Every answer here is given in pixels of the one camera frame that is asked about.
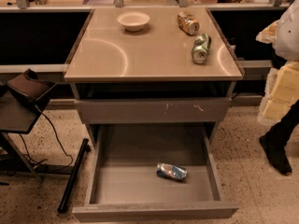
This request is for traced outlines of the grey drawer cabinet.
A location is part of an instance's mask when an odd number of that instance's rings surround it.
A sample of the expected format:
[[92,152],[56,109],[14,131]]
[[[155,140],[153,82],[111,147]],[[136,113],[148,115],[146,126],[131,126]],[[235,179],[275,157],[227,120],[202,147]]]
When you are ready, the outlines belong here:
[[[84,99],[231,99],[243,70],[221,29],[204,7],[190,7],[208,34],[207,60],[192,60],[194,39],[177,24],[179,7],[143,7],[150,20],[141,31],[128,32],[118,22],[125,8],[95,9],[64,74],[76,100]],[[221,121],[201,123],[213,137]],[[93,141],[106,124],[83,123]]]

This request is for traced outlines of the crushed green soda can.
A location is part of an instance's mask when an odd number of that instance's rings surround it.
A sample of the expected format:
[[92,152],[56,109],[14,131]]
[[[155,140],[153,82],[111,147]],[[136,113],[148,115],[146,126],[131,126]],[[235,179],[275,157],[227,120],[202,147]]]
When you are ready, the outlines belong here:
[[195,63],[204,63],[207,60],[211,45],[211,37],[208,34],[198,35],[192,47],[192,60]]

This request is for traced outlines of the black side stand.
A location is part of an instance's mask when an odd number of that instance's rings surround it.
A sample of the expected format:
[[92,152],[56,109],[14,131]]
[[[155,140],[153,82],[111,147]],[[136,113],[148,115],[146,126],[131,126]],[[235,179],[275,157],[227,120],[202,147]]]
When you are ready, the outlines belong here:
[[34,165],[8,135],[31,132],[56,86],[54,82],[39,79],[31,69],[1,86],[0,147],[5,151],[1,155],[2,171],[28,172],[38,177]]

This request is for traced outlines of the black floor bar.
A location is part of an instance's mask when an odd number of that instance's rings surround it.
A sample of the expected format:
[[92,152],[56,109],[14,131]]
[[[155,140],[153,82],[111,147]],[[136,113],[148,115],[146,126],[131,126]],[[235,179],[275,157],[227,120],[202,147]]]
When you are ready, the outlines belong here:
[[76,161],[75,161],[75,165],[72,168],[72,172],[70,174],[70,177],[68,179],[67,185],[66,185],[65,190],[64,190],[64,195],[63,195],[63,197],[61,199],[61,202],[60,202],[60,204],[57,208],[57,212],[59,214],[64,214],[67,211],[68,203],[69,203],[71,193],[72,193],[72,189],[75,185],[75,181],[77,179],[78,171],[79,171],[80,165],[83,161],[84,154],[91,150],[89,145],[88,145],[88,142],[89,142],[88,138],[84,138],[82,140],[82,144],[80,146],[80,149],[79,149]]

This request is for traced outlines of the open grey middle drawer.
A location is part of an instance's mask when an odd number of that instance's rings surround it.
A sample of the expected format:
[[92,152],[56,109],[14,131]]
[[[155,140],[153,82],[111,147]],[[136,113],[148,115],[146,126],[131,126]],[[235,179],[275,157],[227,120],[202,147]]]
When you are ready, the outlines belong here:
[[[187,170],[184,181],[156,175],[158,163]],[[229,218],[209,140],[196,124],[101,126],[81,222]]]

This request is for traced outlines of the blue silver redbull can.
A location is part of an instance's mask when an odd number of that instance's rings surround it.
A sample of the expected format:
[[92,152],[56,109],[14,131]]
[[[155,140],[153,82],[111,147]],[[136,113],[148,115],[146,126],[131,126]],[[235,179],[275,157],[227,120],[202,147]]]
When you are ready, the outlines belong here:
[[158,163],[156,175],[176,181],[184,181],[187,178],[187,170],[183,167],[168,163]]

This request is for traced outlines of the white paper bowl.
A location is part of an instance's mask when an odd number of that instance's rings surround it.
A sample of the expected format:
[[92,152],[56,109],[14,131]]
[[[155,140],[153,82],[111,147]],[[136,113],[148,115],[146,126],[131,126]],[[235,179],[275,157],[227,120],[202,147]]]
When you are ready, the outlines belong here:
[[117,18],[117,22],[129,32],[141,31],[149,21],[148,14],[137,11],[124,12]]

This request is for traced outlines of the closed grey top drawer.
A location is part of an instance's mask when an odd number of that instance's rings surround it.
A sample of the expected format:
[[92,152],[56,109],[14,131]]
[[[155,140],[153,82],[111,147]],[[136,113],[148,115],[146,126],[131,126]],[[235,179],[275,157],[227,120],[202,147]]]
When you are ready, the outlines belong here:
[[85,124],[210,122],[224,119],[231,99],[84,99],[75,105]]

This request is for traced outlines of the crushed gold soda can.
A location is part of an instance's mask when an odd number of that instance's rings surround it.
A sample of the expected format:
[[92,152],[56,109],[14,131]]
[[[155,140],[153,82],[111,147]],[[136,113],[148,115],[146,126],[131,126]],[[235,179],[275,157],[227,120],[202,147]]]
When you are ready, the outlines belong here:
[[199,21],[188,11],[182,11],[177,16],[179,28],[188,35],[197,35],[199,32]]

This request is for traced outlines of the person in dark trousers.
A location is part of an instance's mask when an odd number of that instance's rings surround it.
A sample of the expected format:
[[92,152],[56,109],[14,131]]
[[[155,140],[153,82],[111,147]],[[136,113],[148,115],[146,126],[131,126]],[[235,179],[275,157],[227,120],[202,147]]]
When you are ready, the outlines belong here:
[[[284,60],[297,62],[299,60],[299,0],[291,0],[290,6],[280,17],[276,37],[274,45],[276,55]],[[296,101],[280,122],[259,138],[269,163],[282,175],[292,173],[285,146],[298,124],[299,102]]]

